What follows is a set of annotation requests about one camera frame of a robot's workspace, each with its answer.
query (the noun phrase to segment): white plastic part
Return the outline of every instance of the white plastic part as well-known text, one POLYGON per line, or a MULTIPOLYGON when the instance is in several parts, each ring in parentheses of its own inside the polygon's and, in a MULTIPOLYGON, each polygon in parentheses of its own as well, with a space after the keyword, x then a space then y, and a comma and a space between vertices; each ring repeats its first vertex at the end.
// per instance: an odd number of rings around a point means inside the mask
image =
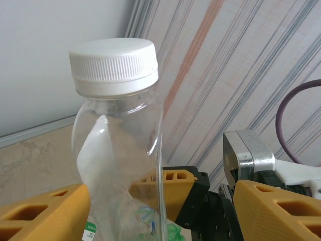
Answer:
POLYGON ((154 44, 146 39, 104 39, 69 52, 76 90, 84 96, 137 92, 158 80, 154 44))
POLYGON ((275 160, 275 174, 286 185, 309 187, 312 197, 321 200, 321 167, 275 160))
POLYGON ((117 176, 115 173, 117 163, 112 146, 109 145, 110 138, 107 117, 102 115, 98 118, 79 152, 77 167, 82 181, 86 183, 91 192, 91 196, 97 197, 91 199, 91 205, 96 207, 92 210, 95 222, 104 227, 98 232, 106 240, 116 241, 112 235, 109 219, 106 218, 107 214, 95 212, 97 209, 108 210, 108 183, 117 176))

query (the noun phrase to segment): green label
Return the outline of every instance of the green label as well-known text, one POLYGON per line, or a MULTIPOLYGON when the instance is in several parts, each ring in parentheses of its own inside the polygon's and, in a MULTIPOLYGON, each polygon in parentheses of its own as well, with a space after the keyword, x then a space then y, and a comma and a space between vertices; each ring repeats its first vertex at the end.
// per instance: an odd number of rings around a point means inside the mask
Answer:
POLYGON ((97 230, 96 225, 91 222, 87 222, 85 229, 91 232, 96 232, 97 230))

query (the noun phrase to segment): bottle neck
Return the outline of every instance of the bottle neck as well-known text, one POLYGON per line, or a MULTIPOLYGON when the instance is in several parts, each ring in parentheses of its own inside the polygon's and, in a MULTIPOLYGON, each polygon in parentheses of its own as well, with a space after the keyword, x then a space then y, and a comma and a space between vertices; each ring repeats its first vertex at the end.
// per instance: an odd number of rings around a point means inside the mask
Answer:
POLYGON ((155 99, 154 87, 118 96, 87 97, 87 106, 98 114, 132 113, 146 107, 155 99))

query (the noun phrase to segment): white wall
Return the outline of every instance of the white wall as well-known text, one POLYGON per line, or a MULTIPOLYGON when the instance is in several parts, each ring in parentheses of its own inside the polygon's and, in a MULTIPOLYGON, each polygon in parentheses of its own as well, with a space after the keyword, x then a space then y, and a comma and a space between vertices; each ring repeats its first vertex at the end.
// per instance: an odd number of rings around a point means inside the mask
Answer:
POLYGON ((124 37, 134 2, 0 1, 0 136, 76 114, 68 50, 124 37))

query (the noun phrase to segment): silver metal part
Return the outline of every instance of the silver metal part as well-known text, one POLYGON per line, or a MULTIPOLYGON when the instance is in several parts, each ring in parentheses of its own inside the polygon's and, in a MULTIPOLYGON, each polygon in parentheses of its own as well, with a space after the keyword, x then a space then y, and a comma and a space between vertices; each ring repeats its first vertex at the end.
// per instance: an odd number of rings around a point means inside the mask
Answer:
POLYGON ((237 180, 256 180, 255 173, 275 170, 271 150, 252 130, 223 134, 224 172, 231 187, 237 180))
POLYGON ((225 176, 231 187, 237 180, 253 180, 253 158, 237 132, 223 134, 223 159, 225 176))

